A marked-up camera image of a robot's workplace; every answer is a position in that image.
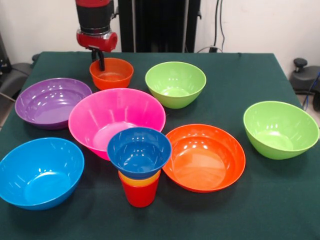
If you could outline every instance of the red robot part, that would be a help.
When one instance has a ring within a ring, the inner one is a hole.
[[[85,8],[99,8],[109,4],[110,0],[75,0],[78,6]]]
[[[111,52],[116,48],[118,36],[115,32],[104,35],[86,35],[81,31],[76,33],[76,39],[80,46],[86,49],[97,49],[102,52]]]

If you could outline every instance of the stacked cups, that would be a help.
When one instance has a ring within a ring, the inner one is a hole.
[[[171,152],[168,138],[151,128],[132,127],[112,137],[107,154],[132,206],[144,208],[154,201],[161,168]]]

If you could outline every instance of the purple bowl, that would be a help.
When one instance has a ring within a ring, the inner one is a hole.
[[[92,94],[81,81],[71,78],[51,78],[25,89],[15,103],[16,114],[41,129],[57,130],[68,127],[74,106]]]

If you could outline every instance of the black knob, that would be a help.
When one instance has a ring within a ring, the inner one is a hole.
[[[293,60],[293,63],[296,66],[296,72],[300,72],[300,70],[308,64],[304,58],[296,58]]]

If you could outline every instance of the table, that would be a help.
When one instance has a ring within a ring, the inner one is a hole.
[[[257,240],[320,239],[320,145],[290,160],[270,160],[251,146],[243,125],[247,107],[259,101],[299,106],[273,54],[108,53],[134,66],[130,88],[148,92],[147,70],[166,61],[200,67],[207,84],[188,107],[165,109],[163,129],[202,123],[233,135],[246,154],[242,177],[213,193],[184,190],[161,174],[152,205],[134,208],[126,200],[116,169],[80,144],[85,170],[74,194],[46,211],[27,211],[0,200],[2,240]],[[23,89],[48,78],[75,78],[94,92],[87,52],[43,52]],[[68,129],[48,131],[18,118],[13,110],[0,131],[0,158],[18,145],[42,137],[76,142]]]

